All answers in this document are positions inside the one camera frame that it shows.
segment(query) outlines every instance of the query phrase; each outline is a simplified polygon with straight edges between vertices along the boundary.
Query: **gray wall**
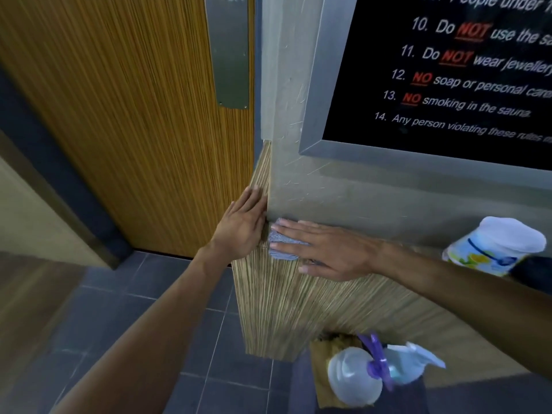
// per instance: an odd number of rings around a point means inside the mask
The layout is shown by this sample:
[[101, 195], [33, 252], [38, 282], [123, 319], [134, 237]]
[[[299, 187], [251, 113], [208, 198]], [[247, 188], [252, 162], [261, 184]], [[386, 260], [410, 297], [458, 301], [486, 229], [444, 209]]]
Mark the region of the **gray wall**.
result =
[[262, 116], [262, 136], [273, 143], [269, 219], [311, 220], [444, 247], [484, 216], [508, 216], [552, 239], [552, 191], [298, 154], [322, 1], [263, 5], [263, 64], [272, 64], [262, 76], [263, 89], [269, 88], [263, 96], [271, 96], [263, 104], [273, 105]]

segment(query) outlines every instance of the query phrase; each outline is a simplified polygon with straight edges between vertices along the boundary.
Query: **hand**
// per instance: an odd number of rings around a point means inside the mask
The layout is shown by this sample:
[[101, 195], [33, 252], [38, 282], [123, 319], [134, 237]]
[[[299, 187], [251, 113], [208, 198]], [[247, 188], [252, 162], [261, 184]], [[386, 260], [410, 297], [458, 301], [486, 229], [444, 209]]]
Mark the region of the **hand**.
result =
[[271, 248], [326, 265], [303, 265], [299, 268], [301, 273], [343, 281], [379, 271], [379, 256], [384, 244], [381, 240], [314, 222], [280, 220], [280, 223], [284, 226], [271, 228], [311, 245], [273, 242]]
[[218, 223], [211, 244], [231, 260], [247, 256], [260, 241], [266, 220], [267, 196], [259, 187], [246, 187], [232, 202]]

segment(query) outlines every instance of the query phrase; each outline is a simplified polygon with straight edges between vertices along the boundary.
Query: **black sign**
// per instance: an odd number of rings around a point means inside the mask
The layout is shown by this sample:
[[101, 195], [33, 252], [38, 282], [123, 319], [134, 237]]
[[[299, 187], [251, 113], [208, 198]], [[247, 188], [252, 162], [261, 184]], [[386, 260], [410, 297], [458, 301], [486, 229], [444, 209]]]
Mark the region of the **black sign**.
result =
[[552, 0], [358, 0], [323, 139], [552, 170]]

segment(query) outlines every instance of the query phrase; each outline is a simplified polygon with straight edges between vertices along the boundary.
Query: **blue cleaning cloth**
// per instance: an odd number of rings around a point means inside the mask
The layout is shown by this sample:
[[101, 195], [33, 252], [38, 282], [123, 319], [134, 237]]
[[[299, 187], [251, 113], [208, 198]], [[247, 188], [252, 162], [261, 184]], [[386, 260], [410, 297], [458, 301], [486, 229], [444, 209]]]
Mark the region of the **blue cleaning cloth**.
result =
[[[280, 225], [278, 222], [280, 222], [280, 218], [278, 218], [278, 220], [276, 221], [276, 225]], [[268, 242], [285, 242], [290, 244], [303, 244], [305, 246], [310, 245], [307, 242], [286, 237], [285, 235], [282, 235], [279, 232], [273, 230], [271, 230], [268, 234]], [[268, 254], [270, 254], [271, 257], [275, 258], [276, 260], [297, 260], [299, 258], [294, 254], [282, 253], [281, 251], [273, 250], [272, 248], [268, 250]]]

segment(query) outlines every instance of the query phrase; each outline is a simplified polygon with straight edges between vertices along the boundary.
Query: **push plate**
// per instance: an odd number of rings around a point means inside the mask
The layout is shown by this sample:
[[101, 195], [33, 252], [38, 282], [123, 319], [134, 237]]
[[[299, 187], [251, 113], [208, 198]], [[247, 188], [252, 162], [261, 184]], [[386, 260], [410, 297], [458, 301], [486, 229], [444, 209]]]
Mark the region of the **push plate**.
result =
[[216, 99], [230, 109], [249, 104], [247, 0], [205, 0]]

